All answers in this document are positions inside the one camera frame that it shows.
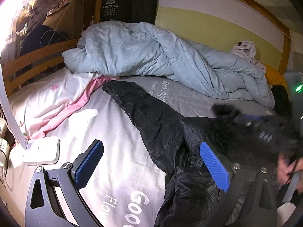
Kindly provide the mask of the person's right hand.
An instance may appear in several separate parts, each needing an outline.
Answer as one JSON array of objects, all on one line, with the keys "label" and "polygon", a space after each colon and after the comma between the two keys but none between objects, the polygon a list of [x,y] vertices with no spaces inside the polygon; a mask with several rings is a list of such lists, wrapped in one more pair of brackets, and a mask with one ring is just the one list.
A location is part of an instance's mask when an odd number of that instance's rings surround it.
[{"label": "person's right hand", "polygon": [[294,162],[289,164],[287,161],[287,158],[284,154],[279,153],[278,154],[278,163],[277,163],[277,183],[279,186],[279,189],[282,188],[282,186],[287,185],[291,181],[291,174],[300,172],[300,178],[298,181],[298,184],[296,186],[296,190],[299,194],[302,193],[302,157],[296,159]]}]

